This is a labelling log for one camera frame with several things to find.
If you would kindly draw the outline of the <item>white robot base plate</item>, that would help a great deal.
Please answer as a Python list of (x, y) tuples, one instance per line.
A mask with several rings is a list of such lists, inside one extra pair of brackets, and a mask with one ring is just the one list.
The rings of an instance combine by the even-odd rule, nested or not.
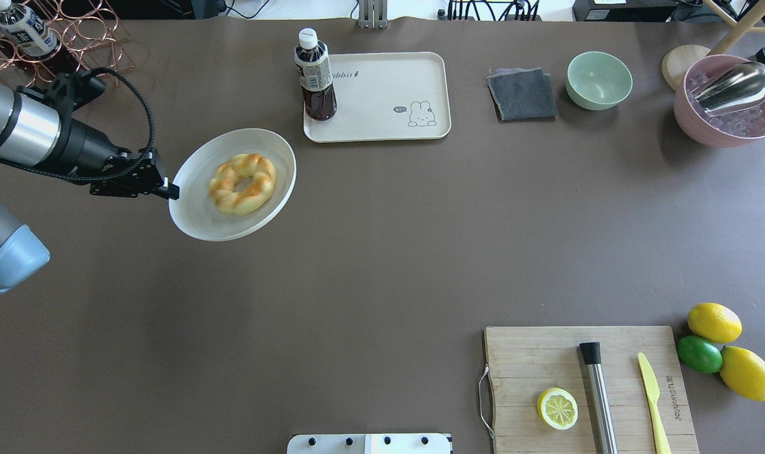
[(296, 434), (287, 453), (452, 453), (451, 434), (439, 432)]

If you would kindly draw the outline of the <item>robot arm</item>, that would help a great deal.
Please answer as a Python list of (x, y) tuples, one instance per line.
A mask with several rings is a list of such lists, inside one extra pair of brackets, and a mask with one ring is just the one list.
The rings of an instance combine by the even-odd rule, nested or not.
[[(0, 83), (0, 163), (88, 185), (93, 195), (178, 199), (180, 189), (169, 181), (153, 146), (150, 111), (148, 144), (137, 153), (114, 146), (105, 133), (74, 119), (77, 109), (105, 91), (102, 74), (114, 75), (114, 70), (60, 74), (44, 89), (11, 89)], [(47, 247), (0, 202), (0, 295), (48, 261)]]

